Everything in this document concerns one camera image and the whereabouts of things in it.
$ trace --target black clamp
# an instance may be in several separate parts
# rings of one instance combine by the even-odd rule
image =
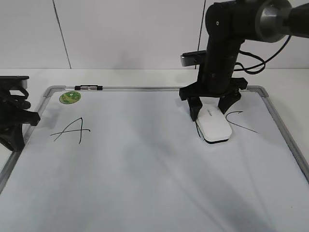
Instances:
[[[22,125],[36,126],[40,121],[38,113],[27,111],[31,107],[26,101],[27,79],[28,76],[0,76],[0,143],[11,151],[25,147]],[[23,96],[12,95],[11,90],[18,90]]]
[[[225,92],[220,94],[212,93],[208,90],[207,86],[200,81],[204,72],[205,57],[206,51],[184,53],[181,56],[184,67],[200,65],[197,81],[179,90],[181,100],[187,100],[189,103],[190,116],[193,121],[197,120],[198,113],[203,106],[199,97],[220,98],[218,108],[225,114],[234,103],[240,100],[241,94],[239,90],[246,89],[248,85],[248,82],[244,78],[231,78]]]

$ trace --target round sticker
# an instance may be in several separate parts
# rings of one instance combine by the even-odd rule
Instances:
[[[70,91],[70,92],[66,92],[66,93],[62,94],[59,98],[59,101],[62,104],[69,105],[69,104],[73,104],[73,103],[78,102],[81,97],[82,96],[79,92]]]

